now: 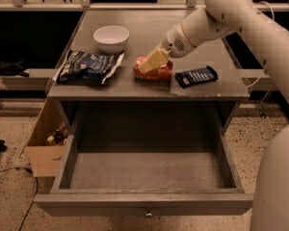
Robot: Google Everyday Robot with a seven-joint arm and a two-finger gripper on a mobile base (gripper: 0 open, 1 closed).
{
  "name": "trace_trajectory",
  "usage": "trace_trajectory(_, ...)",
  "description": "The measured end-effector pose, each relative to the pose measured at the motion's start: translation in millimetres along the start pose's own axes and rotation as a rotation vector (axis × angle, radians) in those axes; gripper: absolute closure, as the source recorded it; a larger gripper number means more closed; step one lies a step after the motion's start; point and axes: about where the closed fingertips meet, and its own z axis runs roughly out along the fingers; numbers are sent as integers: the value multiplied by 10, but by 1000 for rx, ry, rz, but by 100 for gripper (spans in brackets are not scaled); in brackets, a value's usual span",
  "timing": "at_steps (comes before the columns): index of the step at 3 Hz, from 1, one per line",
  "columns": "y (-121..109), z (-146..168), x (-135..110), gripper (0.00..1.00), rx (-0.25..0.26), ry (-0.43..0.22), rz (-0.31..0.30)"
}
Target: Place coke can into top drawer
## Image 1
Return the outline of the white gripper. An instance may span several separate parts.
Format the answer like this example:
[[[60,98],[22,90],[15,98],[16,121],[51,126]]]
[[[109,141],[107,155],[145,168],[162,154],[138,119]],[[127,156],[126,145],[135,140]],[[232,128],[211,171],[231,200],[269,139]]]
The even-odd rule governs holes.
[[[182,23],[179,22],[167,31],[161,43],[148,52],[139,70],[141,73],[147,73],[166,64],[169,61],[169,54],[172,58],[183,58],[195,49],[186,38]]]

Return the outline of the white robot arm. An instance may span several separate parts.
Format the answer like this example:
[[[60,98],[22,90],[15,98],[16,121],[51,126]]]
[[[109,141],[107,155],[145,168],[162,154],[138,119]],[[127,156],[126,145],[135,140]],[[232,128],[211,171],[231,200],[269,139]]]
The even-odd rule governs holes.
[[[289,31],[254,7],[252,0],[204,0],[173,26],[140,71],[182,58],[207,40],[237,33],[289,104]],[[266,149],[258,170],[251,231],[289,231],[289,125]]]

